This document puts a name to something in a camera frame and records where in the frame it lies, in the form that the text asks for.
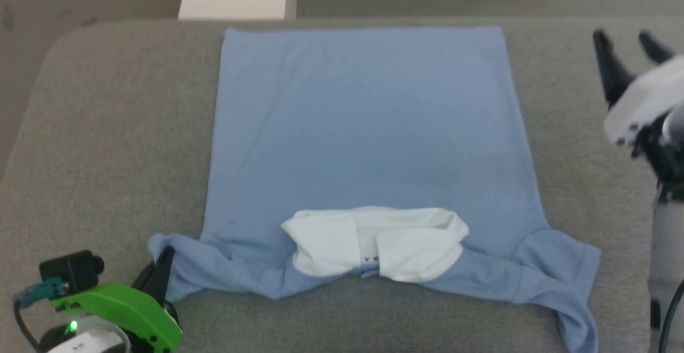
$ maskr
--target t-shirt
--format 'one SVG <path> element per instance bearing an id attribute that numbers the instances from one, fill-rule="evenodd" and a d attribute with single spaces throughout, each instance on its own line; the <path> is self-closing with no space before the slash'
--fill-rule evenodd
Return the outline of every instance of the t-shirt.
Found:
<path id="1" fill-rule="evenodd" d="M 281 225 L 360 207 L 457 214 L 461 253 L 417 283 L 550 307 L 569 351 L 598 350 L 586 302 L 600 253 L 547 224 L 499 27 L 229 29 L 202 234 L 156 234 L 149 249 L 176 249 L 171 300 L 280 299 L 339 278 L 298 269 Z"/>

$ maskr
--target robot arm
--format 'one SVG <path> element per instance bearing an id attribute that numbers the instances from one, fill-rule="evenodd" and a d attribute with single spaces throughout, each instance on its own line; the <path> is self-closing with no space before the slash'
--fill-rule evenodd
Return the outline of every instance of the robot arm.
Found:
<path id="1" fill-rule="evenodd" d="M 679 349 L 684 341 L 684 315 L 676 314 L 684 294 L 684 251 L 679 245 L 684 237 L 684 56 L 676 56 L 648 32 L 639 39 L 658 65 L 640 76 L 626 70 L 605 32 L 594 33 L 594 47 L 609 106 L 606 136 L 618 146 L 630 146 L 633 158 L 643 154 L 658 178 L 648 288 L 650 324 L 658 351 L 664 353 L 667 346 Z M 677 328 L 670 333 L 672 324 Z"/>
<path id="2" fill-rule="evenodd" d="M 608 141 L 643 154 L 669 193 L 684 190 L 684 56 L 676 56 L 648 32 L 639 36 L 647 56 L 658 64 L 631 75 L 605 32 L 594 47 L 609 110 L 603 122 Z"/>

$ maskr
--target gray fabric surface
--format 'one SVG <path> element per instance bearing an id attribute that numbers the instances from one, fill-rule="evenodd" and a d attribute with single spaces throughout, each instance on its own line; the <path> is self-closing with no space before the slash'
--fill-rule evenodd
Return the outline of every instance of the gray fabric surface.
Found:
<path id="1" fill-rule="evenodd" d="M 684 49 L 679 19 L 306 20 L 303 28 L 502 25 L 549 224 L 603 250 L 589 299 L 601 351 L 645 351 L 650 203 L 655 180 L 603 134 L 606 106 L 591 32 L 599 25 L 634 70 L 639 30 Z M 63 37 L 36 81 L 0 185 L 0 292 L 39 279 L 41 260 L 89 248 L 100 282 L 129 283 L 155 232 L 203 223 L 222 32 L 219 22 L 98 25 Z M 177 304 L 186 352 L 563 351 L 553 312 L 349 277 L 277 302 L 201 292 Z M 2 351 L 28 351 L 11 312 Z M 26 312 L 40 336 L 58 319 Z"/>

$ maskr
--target green bracket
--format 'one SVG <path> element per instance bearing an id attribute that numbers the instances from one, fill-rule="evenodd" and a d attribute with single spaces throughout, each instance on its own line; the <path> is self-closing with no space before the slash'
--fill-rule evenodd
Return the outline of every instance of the green bracket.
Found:
<path id="1" fill-rule="evenodd" d="M 121 283 L 93 287 L 75 295 L 51 300 L 66 312 L 88 312 L 144 339 L 157 353 L 178 348 L 183 331 L 149 295 Z"/>

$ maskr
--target floor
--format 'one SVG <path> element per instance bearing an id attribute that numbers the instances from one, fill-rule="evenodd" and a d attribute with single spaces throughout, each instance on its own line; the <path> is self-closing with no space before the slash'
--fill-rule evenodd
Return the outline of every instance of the floor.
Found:
<path id="1" fill-rule="evenodd" d="M 180 0 L 0 0 L 0 177 L 42 58 L 59 36 L 112 20 L 174 18 Z M 298 16 L 684 15 L 684 0 L 298 0 Z"/>

